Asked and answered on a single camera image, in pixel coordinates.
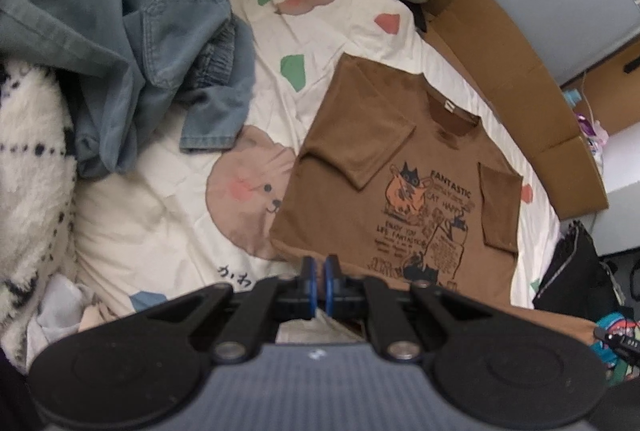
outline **black round disc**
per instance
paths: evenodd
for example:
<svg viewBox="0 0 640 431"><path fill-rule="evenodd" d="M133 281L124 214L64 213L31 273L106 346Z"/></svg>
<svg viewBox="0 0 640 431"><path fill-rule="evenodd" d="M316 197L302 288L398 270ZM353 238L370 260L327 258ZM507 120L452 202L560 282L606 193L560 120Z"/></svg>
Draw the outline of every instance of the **black round disc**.
<svg viewBox="0 0 640 431"><path fill-rule="evenodd" d="M196 388L200 360L185 338L69 339L29 374L38 408L72 429L131 429L170 413Z"/></svg>
<svg viewBox="0 0 640 431"><path fill-rule="evenodd" d="M604 365L564 335L454 335L434 361L443 395L469 416L509 429L576 422L607 388Z"/></svg>

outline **blue jeans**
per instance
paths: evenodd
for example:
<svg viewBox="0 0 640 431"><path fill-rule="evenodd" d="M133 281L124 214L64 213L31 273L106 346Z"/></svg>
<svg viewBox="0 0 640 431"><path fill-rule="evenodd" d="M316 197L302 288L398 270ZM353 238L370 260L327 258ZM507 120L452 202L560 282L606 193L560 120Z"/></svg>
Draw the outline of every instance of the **blue jeans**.
<svg viewBox="0 0 640 431"><path fill-rule="evenodd" d="M182 149L232 147L255 81L228 0L0 0L0 54L78 74L65 93L84 177L131 170L173 100L189 106Z"/></svg>

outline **bear's ear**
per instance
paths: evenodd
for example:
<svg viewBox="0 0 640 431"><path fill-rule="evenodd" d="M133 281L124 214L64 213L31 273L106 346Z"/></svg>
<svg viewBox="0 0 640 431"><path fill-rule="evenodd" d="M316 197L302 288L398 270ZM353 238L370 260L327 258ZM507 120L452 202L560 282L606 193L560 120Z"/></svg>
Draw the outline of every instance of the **bear's ear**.
<svg viewBox="0 0 640 431"><path fill-rule="evenodd" d="M260 128L255 126L244 126L238 138L236 138L236 144L233 147L235 151L248 150L260 146L261 148L270 148L273 146L273 140L269 135L265 134Z"/></svg>

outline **gray ribbed surface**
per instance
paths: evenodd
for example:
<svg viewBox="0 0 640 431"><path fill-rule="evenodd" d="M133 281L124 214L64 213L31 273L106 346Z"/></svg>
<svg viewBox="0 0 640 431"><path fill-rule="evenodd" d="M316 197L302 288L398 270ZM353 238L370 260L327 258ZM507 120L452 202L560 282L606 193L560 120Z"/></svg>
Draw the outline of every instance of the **gray ribbed surface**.
<svg viewBox="0 0 640 431"><path fill-rule="evenodd" d="M387 363L357 344L265 346L250 363L217 369L187 410L147 431L495 429L445 403L417 367Z"/></svg>

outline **black and white blanket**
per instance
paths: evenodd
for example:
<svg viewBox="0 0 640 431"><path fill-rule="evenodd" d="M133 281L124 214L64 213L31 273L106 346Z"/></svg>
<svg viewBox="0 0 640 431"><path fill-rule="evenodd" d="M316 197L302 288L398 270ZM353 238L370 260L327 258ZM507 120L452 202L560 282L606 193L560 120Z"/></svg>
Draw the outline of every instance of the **black and white blanket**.
<svg viewBox="0 0 640 431"><path fill-rule="evenodd" d="M73 278L73 129L53 71L0 61L0 345L25 369L26 327L47 281Z"/></svg>

